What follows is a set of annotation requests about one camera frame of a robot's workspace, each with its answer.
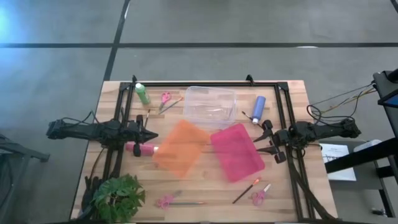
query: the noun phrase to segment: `transparent plastic box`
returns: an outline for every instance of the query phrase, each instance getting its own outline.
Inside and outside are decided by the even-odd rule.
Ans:
[[[223,88],[191,86],[185,93],[183,113],[199,127],[228,128],[235,122],[236,94]]]

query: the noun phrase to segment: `gray floor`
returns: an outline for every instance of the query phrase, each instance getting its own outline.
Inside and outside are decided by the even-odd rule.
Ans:
[[[0,1],[0,43],[112,42],[123,0]],[[121,42],[396,42],[398,13],[389,0],[135,0]],[[49,121],[83,118],[98,101],[111,49],[0,49],[0,132],[38,151],[10,223],[68,219],[86,141],[51,141]],[[397,68],[398,48],[119,49],[111,80],[305,80],[310,101],[370,83]],[[341,99],[327,102],[327,108]],[[359,101],[361,139],[393,136],[377,95]],[[333,114],[350,114],[347,105]],[[398,187],[388,182],[398,203]],[[345,220],[394,223],[369,214],[377,192],[334,190]]]

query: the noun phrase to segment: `pink paint tube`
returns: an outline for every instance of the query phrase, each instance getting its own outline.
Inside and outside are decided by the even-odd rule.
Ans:
[[[136,143],[133,141],[127,142],[126,150],[132,152],[135,144]],[[139,148],[141,150],[141,156],[152,156],[159,147],[155,147],[153,144],[140,144]]]

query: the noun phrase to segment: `potted plant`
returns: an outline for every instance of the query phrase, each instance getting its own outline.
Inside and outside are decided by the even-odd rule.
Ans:
[[[109,223],[128,222],[145,203],[145,190],[137,180],[127,174],[101,184],[93,197],[99,216]]]

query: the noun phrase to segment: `pink plastic tray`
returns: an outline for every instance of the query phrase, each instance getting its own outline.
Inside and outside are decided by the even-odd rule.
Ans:
[[[230,182],[236,182],[266,167],[243,124],[210,136],[217,158]]]

